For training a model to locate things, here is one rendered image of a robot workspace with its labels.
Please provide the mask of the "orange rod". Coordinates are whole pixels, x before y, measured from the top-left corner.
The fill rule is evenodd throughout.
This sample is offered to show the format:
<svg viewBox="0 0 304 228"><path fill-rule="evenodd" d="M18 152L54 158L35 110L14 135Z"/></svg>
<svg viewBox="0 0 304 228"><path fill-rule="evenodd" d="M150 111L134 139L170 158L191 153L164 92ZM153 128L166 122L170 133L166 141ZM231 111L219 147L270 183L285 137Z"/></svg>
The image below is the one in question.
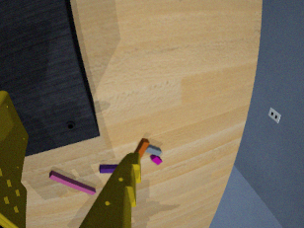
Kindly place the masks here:
<svg viewBox="0 0 304 228"><path fill-rule="evenodd" d="M149 140L146 138L142 138L135 149L134 152L139 152L140 153L140 159L142 155L144 154L145 150L147 149L148 145L150 144Z"/></svg>

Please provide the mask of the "grey rectangular rod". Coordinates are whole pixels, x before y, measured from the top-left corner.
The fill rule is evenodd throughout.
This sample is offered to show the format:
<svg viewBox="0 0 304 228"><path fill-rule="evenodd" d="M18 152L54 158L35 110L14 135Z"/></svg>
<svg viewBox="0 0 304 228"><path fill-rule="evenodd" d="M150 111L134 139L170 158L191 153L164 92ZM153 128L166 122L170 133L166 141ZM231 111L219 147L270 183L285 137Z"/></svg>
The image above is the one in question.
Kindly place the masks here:
<svg viewBox="0 0 304 228"><path fill-rule="evenodd" d="M162 150L159 147L149 144L145 152L159 156L162 153Z"/></svg>

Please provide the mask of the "purple rod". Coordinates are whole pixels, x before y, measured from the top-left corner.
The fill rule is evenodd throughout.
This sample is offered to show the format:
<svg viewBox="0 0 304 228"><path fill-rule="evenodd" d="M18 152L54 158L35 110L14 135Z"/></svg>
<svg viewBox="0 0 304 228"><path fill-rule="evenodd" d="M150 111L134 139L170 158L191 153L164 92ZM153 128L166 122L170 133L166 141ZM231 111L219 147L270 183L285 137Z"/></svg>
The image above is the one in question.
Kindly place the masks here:
<svg viewBox="0 0 304 228"><path fill-rule="evenodd" d="M113 165L100 165L99 170L100 174L102 173L112 173L118 164Z"/></svg>

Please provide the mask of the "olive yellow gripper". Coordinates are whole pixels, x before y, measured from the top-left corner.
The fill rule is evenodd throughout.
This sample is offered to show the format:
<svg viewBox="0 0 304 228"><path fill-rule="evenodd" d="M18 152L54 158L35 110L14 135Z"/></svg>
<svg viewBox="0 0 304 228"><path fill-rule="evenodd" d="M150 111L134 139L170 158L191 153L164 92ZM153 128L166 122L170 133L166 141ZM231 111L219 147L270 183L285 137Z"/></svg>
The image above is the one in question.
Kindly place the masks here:
<svg viewBox="0 0 304 228"><path fill-rule="evenodd" d="M140 154L128 153L119 162L79 228L131 228L136 184L141 183Z"/></svg>

